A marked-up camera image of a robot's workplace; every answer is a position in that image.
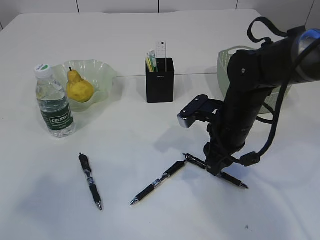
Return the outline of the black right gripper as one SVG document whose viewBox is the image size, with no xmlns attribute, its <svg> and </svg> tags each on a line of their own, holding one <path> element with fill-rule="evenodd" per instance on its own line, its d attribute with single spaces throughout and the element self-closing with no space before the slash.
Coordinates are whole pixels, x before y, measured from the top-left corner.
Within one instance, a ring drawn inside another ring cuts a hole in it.
<svg viewBox="0 0 320 240">
<path fill-rule="evenodd" d="M 238 50 L 229 60 L 229 87 L 215 119 L 210 122 L 210 141 L 204 148 L 208 171 L 218 175 L 233 163 L 245 167 L 256 164 L 269 150 L 275 138 L 280 111 L 288 85 L 299 79 L 295 73 L 295 37 L 264 43 L 256 50 Z M 265 145 L 258 152 L 250 152 L 239 159 L 240 151 L 249 135 L 266 98 L 275 88 L 280 93 L 273 113 L 271 130 Z"/>
</svg>

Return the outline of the blue grey right robot arm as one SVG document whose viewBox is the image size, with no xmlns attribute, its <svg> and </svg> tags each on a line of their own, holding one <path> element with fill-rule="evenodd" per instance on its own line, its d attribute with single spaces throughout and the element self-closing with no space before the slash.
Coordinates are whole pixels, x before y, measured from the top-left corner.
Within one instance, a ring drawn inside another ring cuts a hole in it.
<svg viewBox="0 0 320 240">
<path fill-rule="evenodd" d="M 320 79 L 320 32 L 310 29 L 259 49 L 238 50 L 227 67 L 229 86 L 215 120 L 208 126 L 210 141 L 204 147 L 207 170 L 217 176 L 233 163 L 256 164 L 272 145 L 285 92 L 290 85 Z M 280 89 L 271 129 L 263 148 L 240 159 L 240 151 L 266 98 Z"/>
</svg>

